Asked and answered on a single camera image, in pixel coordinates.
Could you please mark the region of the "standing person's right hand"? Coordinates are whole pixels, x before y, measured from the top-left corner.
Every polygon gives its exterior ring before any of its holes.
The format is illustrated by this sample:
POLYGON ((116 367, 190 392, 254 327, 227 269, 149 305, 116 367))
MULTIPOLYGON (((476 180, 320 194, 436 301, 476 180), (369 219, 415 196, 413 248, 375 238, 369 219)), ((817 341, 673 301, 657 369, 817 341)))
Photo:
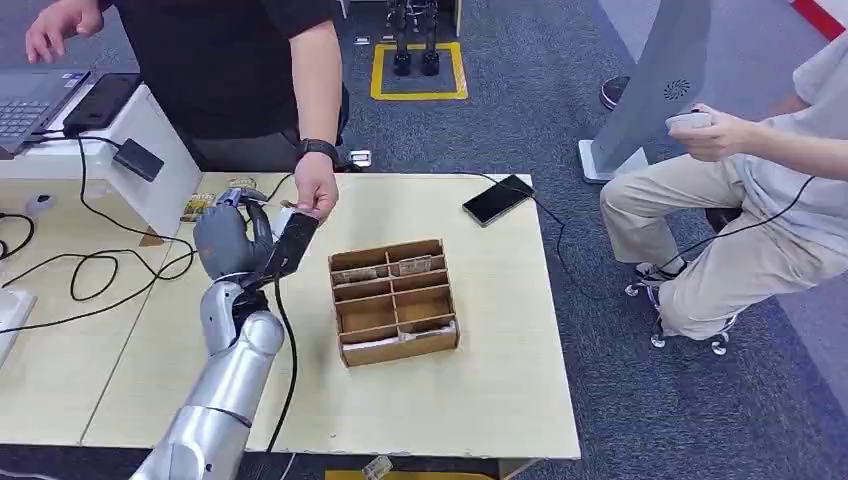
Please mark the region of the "standing person's right hand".
POLYGON ((53 63, 66 54, 66 41, 91 37, 104 26, 104 11, 112 1, 61 0, 44 8, 25 33, 25 53, 30 64, 53 63))

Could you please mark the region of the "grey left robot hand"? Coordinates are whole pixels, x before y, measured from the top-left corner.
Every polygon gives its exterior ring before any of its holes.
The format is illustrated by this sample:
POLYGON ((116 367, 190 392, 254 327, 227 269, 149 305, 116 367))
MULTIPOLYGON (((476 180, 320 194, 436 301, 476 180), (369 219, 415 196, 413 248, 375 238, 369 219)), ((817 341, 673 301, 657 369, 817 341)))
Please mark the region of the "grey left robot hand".
POLYGON ((274 239, 262 206, 266 201, 267 197, 256 189, 231 187, 200 215, 193 238, 212 280, 256 272, 267 264, 274 239))

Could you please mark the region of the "standing person's left hand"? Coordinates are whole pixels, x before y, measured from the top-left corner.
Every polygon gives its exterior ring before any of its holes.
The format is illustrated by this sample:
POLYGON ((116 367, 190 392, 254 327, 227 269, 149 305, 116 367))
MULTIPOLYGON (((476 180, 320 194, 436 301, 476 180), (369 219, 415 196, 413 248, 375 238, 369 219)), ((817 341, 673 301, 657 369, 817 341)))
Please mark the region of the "standing person's left hand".
POLYGON ((332 159, 324 153, 308 152, 295 167, 294 178, 297 208, 324 222, 339 199, 332 159))

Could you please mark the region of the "seated person's right hand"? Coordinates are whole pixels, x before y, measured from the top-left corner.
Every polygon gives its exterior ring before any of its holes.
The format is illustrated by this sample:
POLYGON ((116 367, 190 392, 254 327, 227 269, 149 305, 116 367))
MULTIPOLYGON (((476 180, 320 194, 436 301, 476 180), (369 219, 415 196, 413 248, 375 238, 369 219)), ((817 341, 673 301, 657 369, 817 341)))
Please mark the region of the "seated person's right hand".
POLYGON ((676 124, 669 133, 685 146, 690 156, 702 162, 718 162, 744 153, 759 127, 757 122, 718 111, 703 103, 695 104, 694 109, 707 113, 711 117, 711 125, 690 128, 676 124))

